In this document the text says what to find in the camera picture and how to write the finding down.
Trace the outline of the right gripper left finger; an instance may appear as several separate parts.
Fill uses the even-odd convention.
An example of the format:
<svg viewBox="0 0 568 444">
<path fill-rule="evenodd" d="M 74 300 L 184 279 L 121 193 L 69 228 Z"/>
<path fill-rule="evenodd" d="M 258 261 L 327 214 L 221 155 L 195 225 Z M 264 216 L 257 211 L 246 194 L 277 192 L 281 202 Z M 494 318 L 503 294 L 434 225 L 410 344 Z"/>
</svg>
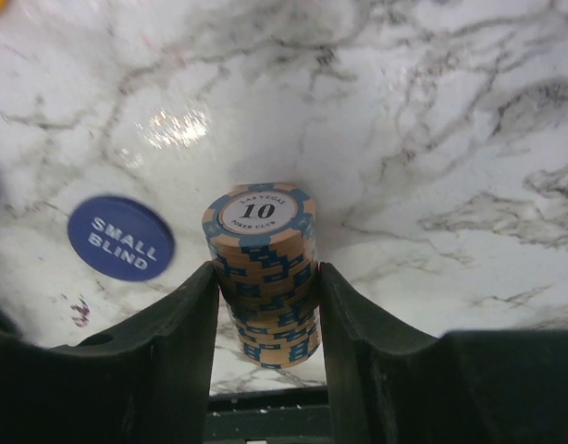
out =
<svg viewBox="0 0 568 444">
<path fill-rule="evenodd" d="M 0 443 L 200 443 L 218 288 L 204 264 L 177 289 L 79 345 L 0 330 Z"/>
</svg>

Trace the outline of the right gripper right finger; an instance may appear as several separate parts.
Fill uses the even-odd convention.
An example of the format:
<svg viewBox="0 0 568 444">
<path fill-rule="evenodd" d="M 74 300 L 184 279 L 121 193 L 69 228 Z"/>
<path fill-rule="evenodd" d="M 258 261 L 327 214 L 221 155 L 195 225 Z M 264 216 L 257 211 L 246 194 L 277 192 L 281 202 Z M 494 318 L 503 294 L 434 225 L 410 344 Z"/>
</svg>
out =
<svg viewBox="0 0 568 444">
<path fill-rule="evenodd" d="M 434 338 L 320 267 L 338 443 L 568 443 L 568 330 Z"/>
</svg>

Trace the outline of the peach blue poker chip stack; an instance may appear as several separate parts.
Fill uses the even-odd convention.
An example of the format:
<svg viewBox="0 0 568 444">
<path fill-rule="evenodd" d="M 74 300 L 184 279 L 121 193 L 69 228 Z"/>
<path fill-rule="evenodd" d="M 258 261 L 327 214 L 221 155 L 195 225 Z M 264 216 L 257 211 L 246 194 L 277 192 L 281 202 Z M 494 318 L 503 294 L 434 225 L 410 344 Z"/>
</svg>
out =
<svg viewBox="0 0 568 444">
<path fill-rule="evenodd" d="M 318 349 L 315 202 L 284 182 L 240 186 L 205 210 L 202 228 L 241 351 L 284 369 Z"/>
</svg>

